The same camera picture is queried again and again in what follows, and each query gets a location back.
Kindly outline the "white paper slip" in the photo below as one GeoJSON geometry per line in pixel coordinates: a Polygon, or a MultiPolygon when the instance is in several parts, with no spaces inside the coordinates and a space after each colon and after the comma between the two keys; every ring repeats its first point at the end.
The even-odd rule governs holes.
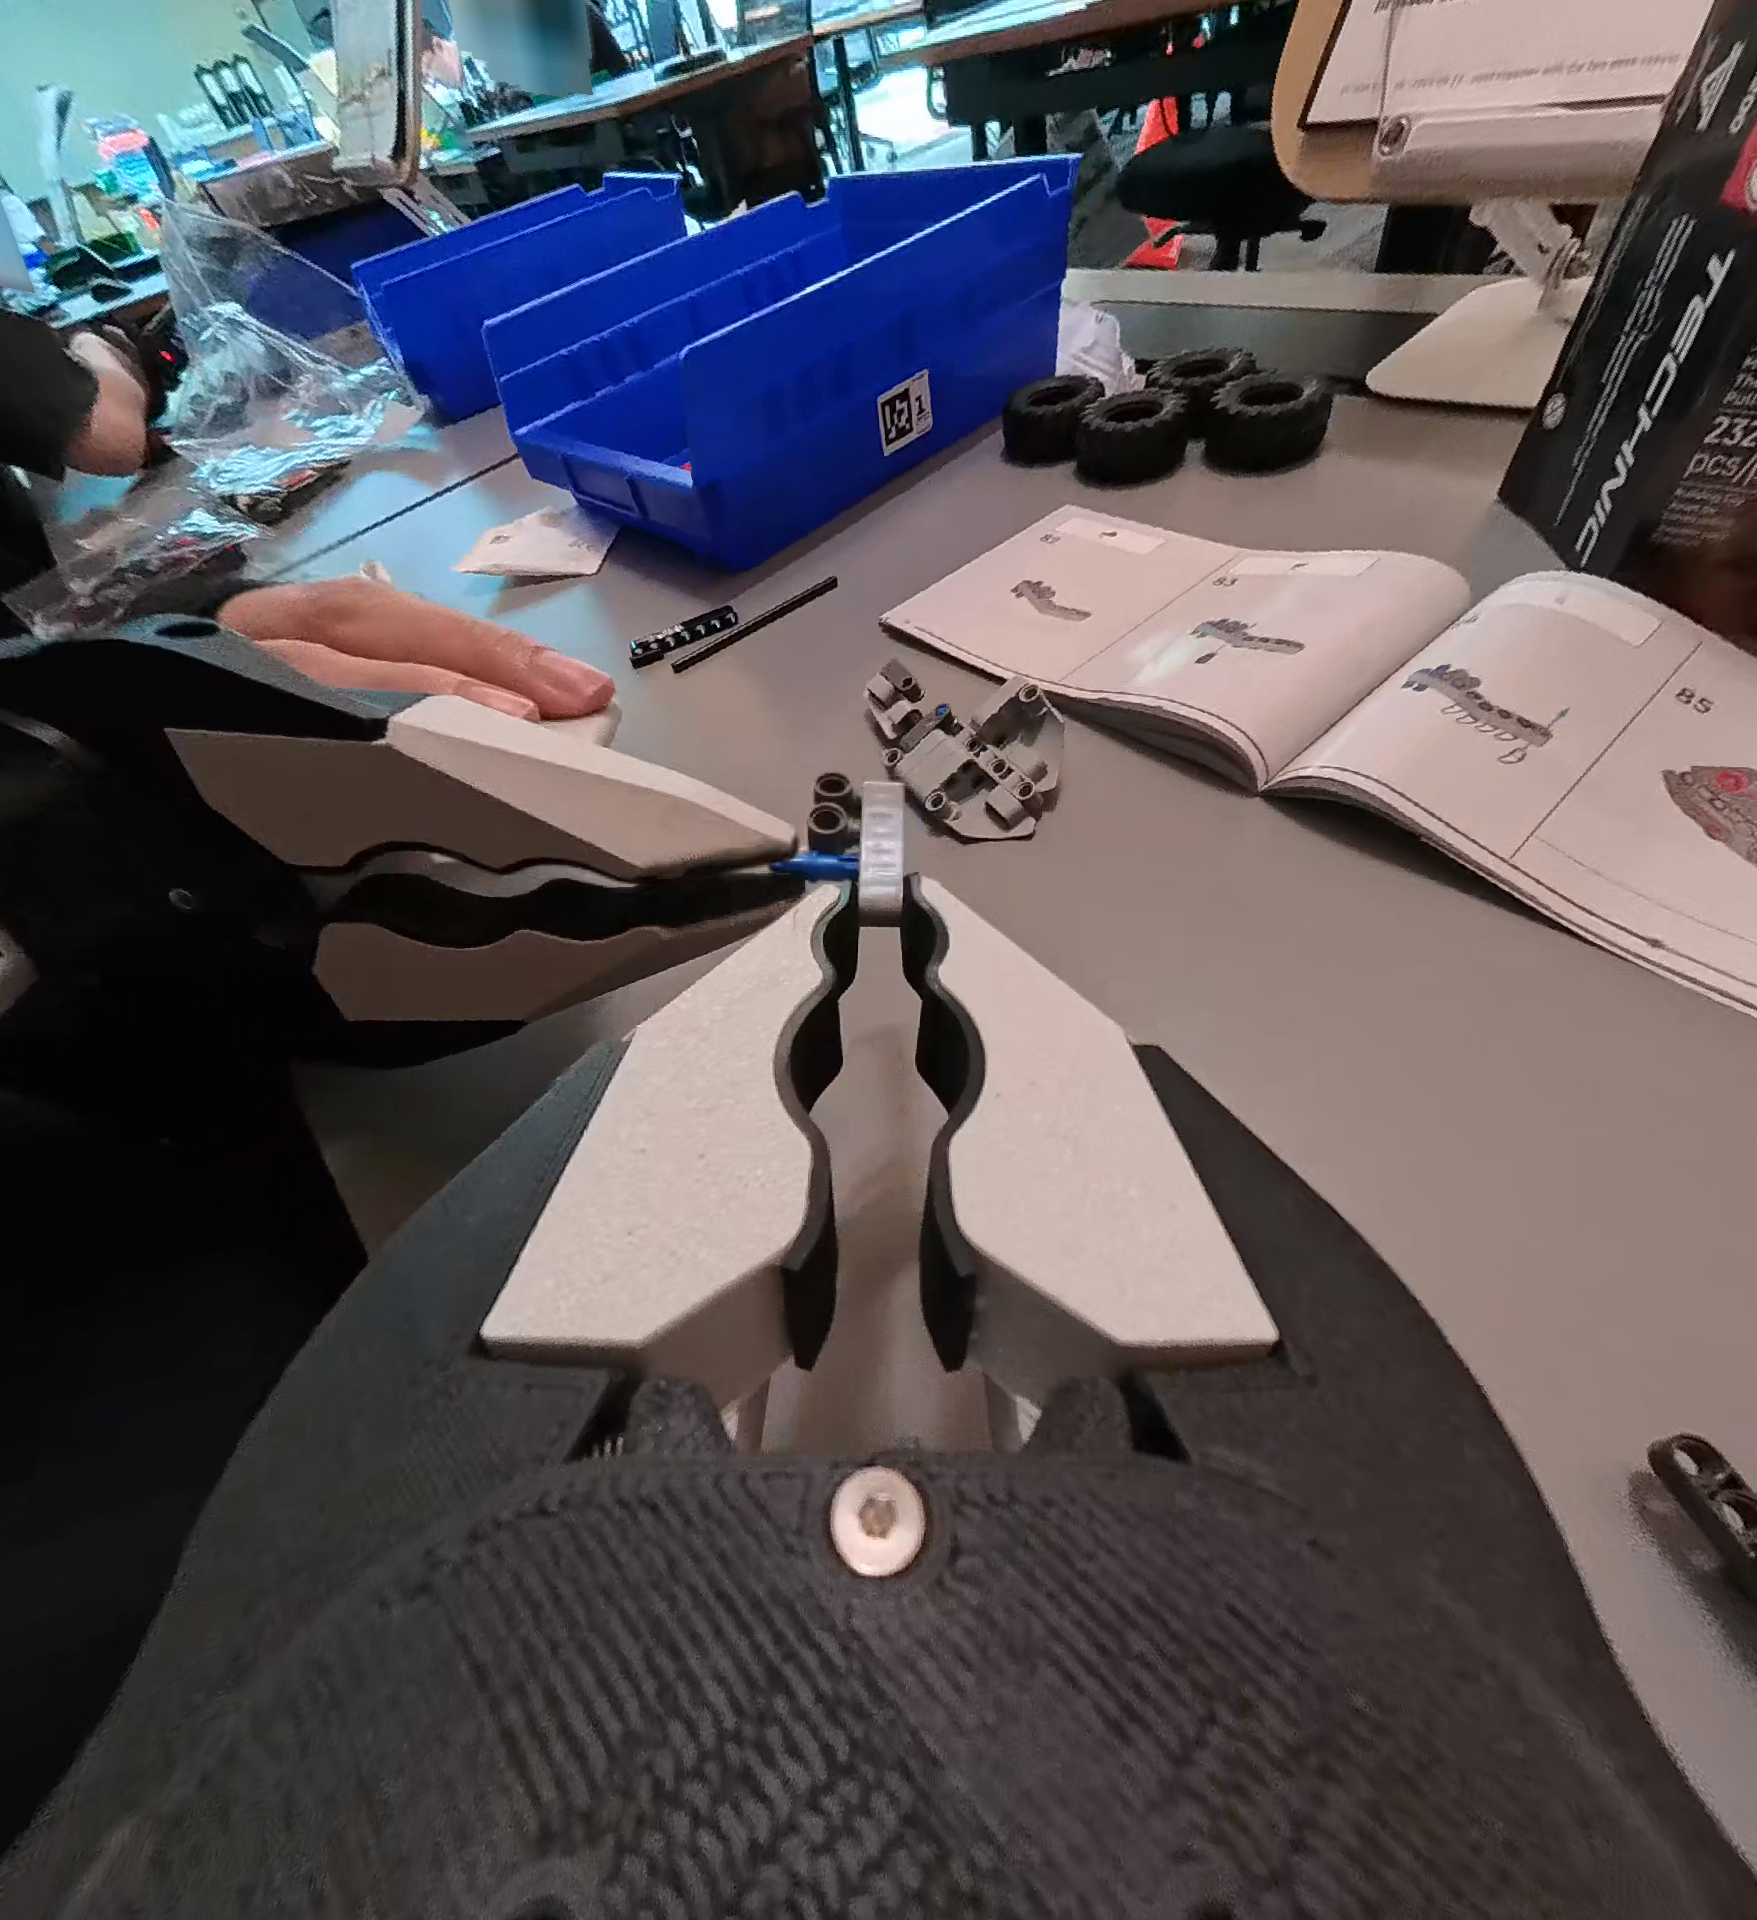
{"type": "Polygon", "coordinates": [[[591,580],[618,531],[609,515],[565,500],[489,527],[456,561],[456,574],[514,581],[591,580]]]}

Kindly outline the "black toy set box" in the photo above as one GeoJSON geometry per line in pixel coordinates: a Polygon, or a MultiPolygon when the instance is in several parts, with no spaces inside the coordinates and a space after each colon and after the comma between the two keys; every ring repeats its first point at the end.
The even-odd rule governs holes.
{"type": "Polygon", "coordinates": [[[1757,652],[1757,3],[1717,3],[1500,504],[1757,652]]]}

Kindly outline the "instruction sheet on stand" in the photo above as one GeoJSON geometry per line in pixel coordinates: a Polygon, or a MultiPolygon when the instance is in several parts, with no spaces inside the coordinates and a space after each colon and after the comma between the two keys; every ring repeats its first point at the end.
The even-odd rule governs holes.
{"type": "Polygon", "coordinates": [[[1338,205],[1600,202],[1637,177],[1670,92],[1660,103],[1423,110],[1361,125],[1302,125],[1344,5],[1298,3],[1277,63],[1274,152],[1308,197],[1338,205]]]}

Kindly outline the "black toy axle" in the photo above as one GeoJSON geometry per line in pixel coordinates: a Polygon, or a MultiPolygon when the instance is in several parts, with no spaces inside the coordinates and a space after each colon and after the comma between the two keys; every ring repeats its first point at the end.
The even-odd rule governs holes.
{"type": "Polygon", "coordinates": [[[824,577],[809,587],[800,587],[799,594],[786,597],[785,602],[775,602],[766,611],[757,611],[739,624],[725,627],[722,634],[710,634],[698,642],[690,642],[669,657],[669,671],[673,672],[690,672],[696,665],[705,658],[719,657],[722,650],[733,648],[735,642],[762,634],[763,627],[789,620],[793,612],[816,605],[817,600],[829,597],[836,587],[842,587],[837,577],[824,577]]]}

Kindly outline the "black hoodie with rose print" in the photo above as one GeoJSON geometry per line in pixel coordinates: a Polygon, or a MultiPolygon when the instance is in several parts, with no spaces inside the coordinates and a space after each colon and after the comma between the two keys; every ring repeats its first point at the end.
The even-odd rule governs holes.
{"type": "Polygon", "coordinates": [[[0,1083],[0,1861],[360,1267],[287,1069],[0,1083]]]}

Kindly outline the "printed instruction sheet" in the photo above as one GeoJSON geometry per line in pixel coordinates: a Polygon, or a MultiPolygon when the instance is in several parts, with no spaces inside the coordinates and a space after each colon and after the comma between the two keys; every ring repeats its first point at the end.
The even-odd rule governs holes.
{"type": "Polygon", "coordinates": [[[1299,123],[1660,103],[1709,3],[1346,3],[1299,123]]]}

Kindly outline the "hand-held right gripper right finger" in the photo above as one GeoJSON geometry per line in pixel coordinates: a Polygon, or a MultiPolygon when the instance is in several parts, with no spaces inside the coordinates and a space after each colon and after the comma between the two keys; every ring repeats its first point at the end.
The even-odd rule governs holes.
{"type": "Polygon", "coordinates": [[[1268,1359],[1258,1294],[1130,1035],[931,879],[897,922],[941,1106],[920,1216],[939,1363],[1127,1377],[1268,1359]]]}

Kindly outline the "person's left hand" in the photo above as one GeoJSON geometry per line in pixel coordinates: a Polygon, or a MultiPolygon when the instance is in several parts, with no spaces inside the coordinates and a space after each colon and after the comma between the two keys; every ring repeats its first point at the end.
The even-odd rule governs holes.
{"type": "Polygon", "coordinates": [[[588,718],[615,699],[592,665],[361,577],[248,587],[217,620],[338,691],[459,697],[531,721],[588,718]]]}

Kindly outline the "blue storage bin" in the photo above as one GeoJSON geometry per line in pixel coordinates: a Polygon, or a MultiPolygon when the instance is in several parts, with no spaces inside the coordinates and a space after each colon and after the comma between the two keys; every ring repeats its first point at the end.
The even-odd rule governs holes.
{"type": "Polygon", "coordinates": [[[352,264],[384,354],[459,421],[498,406],[485,324],[686,233],[675,175],[603,175],[352,264]]]}

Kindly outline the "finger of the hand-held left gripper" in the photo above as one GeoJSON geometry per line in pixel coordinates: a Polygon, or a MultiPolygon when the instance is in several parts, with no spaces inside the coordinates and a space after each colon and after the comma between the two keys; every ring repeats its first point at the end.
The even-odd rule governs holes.
{"type": "Polygon", "coordinates": [[[318,933],[312,979],[352,1025],[526,1025],[756,936],[803,889],[789,874],[656,885],[618,931],[588,936],[551,906],[481,945],[345,919],[318,933]]]}
{"type": "Polygon", "coordinates": [[[556,862],[618,881],[756,866],[799,832],[705,781],[459,697],[428,697],[379,739],[167,731],[196,792],[270,855],[342,874],[389,849],[486,874],[556,862]]]}

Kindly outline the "grey angled toy beam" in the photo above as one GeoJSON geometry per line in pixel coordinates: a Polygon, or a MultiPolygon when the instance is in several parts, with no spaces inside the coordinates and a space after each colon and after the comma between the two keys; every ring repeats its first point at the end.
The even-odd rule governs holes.
{"type": "Polygon", "coordinates": [[[909,871],[909,799],[900,781],[859,789],[854,901],[863,925],[900,925],[909,871]]]}

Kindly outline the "blue bin with square tag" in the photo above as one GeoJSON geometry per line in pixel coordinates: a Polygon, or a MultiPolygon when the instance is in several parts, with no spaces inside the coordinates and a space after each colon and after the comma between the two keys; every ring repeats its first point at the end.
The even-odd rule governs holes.
{"type": "Polygon", "coordinates": [[[485,323],[522,466],[726,571],[1058,361],[1075,155],[846,175],[485,323]]]}

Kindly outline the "grey toy panel assembly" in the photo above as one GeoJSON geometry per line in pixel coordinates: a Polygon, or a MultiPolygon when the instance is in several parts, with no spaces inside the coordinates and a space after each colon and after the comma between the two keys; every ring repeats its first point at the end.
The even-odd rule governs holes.
{"type": "Polygon", "coordinates": [[[1031,678],[1006,678],[974,711],[931,697],[897,658],[863,687],[881,762],[917,812],[960,841],[1023,841],[1058,799],[1061,717],[1031,678]]]}

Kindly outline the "tilted grey display board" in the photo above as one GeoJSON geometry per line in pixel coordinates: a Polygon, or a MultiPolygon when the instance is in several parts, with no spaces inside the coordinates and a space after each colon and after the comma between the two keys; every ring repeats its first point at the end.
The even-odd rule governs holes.
{"type": "Polygon", "coordinates": [[[337,172],[411,186],[422,146],[422,3],[330,3],[337,172]]]}

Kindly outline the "white board stand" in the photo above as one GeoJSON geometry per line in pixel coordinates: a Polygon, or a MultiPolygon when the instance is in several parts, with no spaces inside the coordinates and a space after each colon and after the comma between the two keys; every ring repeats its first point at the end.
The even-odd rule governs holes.
{"type": "Polygon", "coordinates": [[[1530,413],[1593,267],[1585,242],[1547,202],[1489,200],[1469,217],[1518,273],[1485,279],[1428,320],[1366,374],[1366,390],[1393,401],[1530,413]]]}

